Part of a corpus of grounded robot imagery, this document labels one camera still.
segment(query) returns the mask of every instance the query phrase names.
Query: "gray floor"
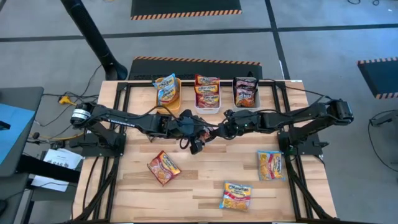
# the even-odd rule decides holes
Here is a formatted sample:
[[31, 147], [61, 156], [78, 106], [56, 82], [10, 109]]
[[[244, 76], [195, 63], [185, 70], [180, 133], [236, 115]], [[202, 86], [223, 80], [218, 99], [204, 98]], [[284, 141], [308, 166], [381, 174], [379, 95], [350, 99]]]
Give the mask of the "gray floor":
[[[373, 6], [371, 0], [362, 0], [355, 6], [345, 0], [271, 2], [278, 27], [398, 23], [397, 1], [380, 0], [379, 6]], [[84, 3], [103, 34], [270, 27], [263, 0], [241, 0], [241, 15], [148, 21], [130, 20], [131, 1], [85, 0]], [[80, 35], [61, 3], [54, 0], [8, 0], [0, 12], [0, 21], [0, 38]], [[395, 99], [375, 100], [356, 67], [356, 61], [396, 57], [398, 29], [284, 32], [280, 33], [280, 39], [291, 79], [303, 80], [309, 90], [348, 101], [354, 111], [353, 124], [320, 132], [321, 139], [331, 143], [324, 153], [338, 216], [343, 220], [396, 223], [398, 175], [385, 168], [374, 155], [367, 125], [372, 115], [397, 108], [398, 102]], [[127, 68], [139, 55], [247, 60], [263, 64], [264, 78], [282, 78], [271, 33], [106, 41], [116, 58]], [[99, 65], [84, 40], [1, 42], [0, 52], [0, 88], [43, 86], [46, 93], [67, 90], [81, 93]], [[99, 69], [88, 93], [98, 93], [103, 79], [104, 71]], [[308, 95], [308, 99], [313, 102], [316, 97]], [[45, 96], [36, 119], [47, 123], [53, 114], [64, 108], [55, 98]], [[71, 111], [69, 108], [47, 128], [34, 125], [33, 131], [40, 131], [42, 135], [60, 132], [68, 125]], [[396, 149], [393, 128], [387, 124], [371, 131], [377, 150], [388, 160], [391, 149]], [[65, 135], [76, 132], [70, 129]], [[47, 146], [29, 144], [25, 152], [35, 156], [46, 149]], [[71, 202], [72, 197], [69, 201], [37, 203], [30, 222], [63, 222], [70, 217]]]

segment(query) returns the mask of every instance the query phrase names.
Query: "noodle image on packet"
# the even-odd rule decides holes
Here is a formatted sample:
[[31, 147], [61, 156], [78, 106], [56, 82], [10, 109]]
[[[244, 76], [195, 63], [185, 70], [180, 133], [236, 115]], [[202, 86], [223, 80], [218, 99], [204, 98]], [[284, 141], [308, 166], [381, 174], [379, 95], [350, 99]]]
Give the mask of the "noodle image on packet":
[[181, 170], [164, 151], [161, 151], [155, 159], [147, 164], [147, 167], [163, 186], [181, 173]]
[[257, 87], [258, 80], [253, 77], [246, 78], [234, 78], [236, 81], [236, 88], [244, 88], [245, 90], [255, 90]]
[[170, 86], [170, 85], [178, 86], [177, 79], [175, 78], [174, 73], [167, 76], [166, 78], [164, 78], [161, 82], [153, 83], [153, 84], [157, 90], [164, 89], [165, 87]]
[[226, 181], [220, 208], [232, 208], [246, 212], [249, 209], [252, 188], [253, 186], [250, 185], [232, 184]]
[[197, 94], [217, 93], [218, 85], [195, 86], [195, 92]]
[[282, 153], [280, 151], [257, 151], [260, 180], [282, 179]]
[[172, 103], [178, 98], [177, 87], [169, 85], [157, 92], [158, 105]]
[[204, 77], [196, 74], [196, 85], [218, 85], [220, 82], [220, 78], [215, 77]]
[[197, 96], [198, 108], [217, 108], [220, 103], [220, 96], [218, 93], [205, 93]]
[[254, 98], [255, 91], [245, 90], [242, 88], [236, 89], [235, 105], [237, 107], [246, 107], [246, 108], [255, 107], [256, 106], [256, 101]]

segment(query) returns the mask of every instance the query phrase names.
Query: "plastic bin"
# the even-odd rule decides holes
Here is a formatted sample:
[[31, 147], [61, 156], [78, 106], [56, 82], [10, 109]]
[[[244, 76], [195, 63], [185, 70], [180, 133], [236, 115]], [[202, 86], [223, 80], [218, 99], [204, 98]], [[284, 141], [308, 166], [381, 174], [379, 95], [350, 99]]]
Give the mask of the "plastic bin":
[[253, 108], [244, 108], [244, 107], [237, 107], [236, 103], [235, 103], [235, 82], [232, 82], [232, 89], [233, 89], [233, 93], [232, 93], [232, 102], [233, 102], [233, 111], [241, 111], [241, 110], [249, 110], [249, 111], [257, 111], [260, 109], [261, 107], [261, 99], [260, 99], [260, 94], [259, 94], [259, 85], [257, 84], [257, 92], [254, 95], [254, 100], [256, 101], [255, 107]]
[[218, 82], [218, 94], [220, 94], [220, 103], [217, 108], [198, 108], [197, 107], [197, 96], [195, 92], [195, 104], [193, 105], [198, 114], [217, 114], [221, 108], [221, 85]]
[[[170, 103], [168, 105], [166, 105], [167, 109], [169, 109], [175, 116], [178, 116], [178, 112], [180, 112], [180, 107], [181, 107], [181, 92], [182, 92], [182, 88], [181, 88], [181, 80], [179, 78], [177, 79], [177, 83], [178, 83], [178, 90], [180, 92], [178, 99], [176, 99], [173, 103]], [[158, 78], [156, 79], [155, 82], [161, 82], [163, 80], [163, 78]], [[156, 92], [156, 101], [155, 101], [155, 105], [157, 105], [158, 99], [157, 99], [157, 92]], [[161, 113], [161, 114], [170, 114], [166, 109], [164, 108], [157, 108], [157, 112]]]

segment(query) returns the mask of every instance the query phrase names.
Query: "yellow noodle packet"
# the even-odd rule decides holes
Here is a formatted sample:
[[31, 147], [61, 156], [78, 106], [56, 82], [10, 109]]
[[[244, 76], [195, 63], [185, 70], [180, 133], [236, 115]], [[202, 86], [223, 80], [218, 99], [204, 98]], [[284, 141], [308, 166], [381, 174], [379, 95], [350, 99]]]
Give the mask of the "yellow noodle packet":
[[280, 151], [257, 151], [260, 180], [285, 179]]
[[253, 186], [250, 185], [232, 184], [226, 181], [220, 208], [232, 208], [246, 212], [249, 209], [252, 188]]

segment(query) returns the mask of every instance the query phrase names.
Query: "yellow cable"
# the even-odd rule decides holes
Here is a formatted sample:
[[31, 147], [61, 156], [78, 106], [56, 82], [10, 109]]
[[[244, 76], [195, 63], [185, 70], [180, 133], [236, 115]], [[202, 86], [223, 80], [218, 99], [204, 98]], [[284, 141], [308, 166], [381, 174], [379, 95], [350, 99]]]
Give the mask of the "yellow cable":
[[58, 100], [58, 103], [60, 103], [61, 105], [64, 105], [65, 103], [70, 104], [70, 105], [75, 105], [76, 103], [70, 101], [69, 96], [63, 96], [60, 98], [60, 100]]
[[48, 140], [56, 140], [56, 141], [65, 141], [65, 140], [71, 140], [71, 139], [77, 138], [79, 136], [82, 136], [83, 134], [84, 133], [79, 133], [79, 134], [76, 134], [74, 136], [69, 136], [69, 137], [65, 137], [65, 138], [51, 138], [50, 136], [39, 136], [39, 138], [48, 139]]

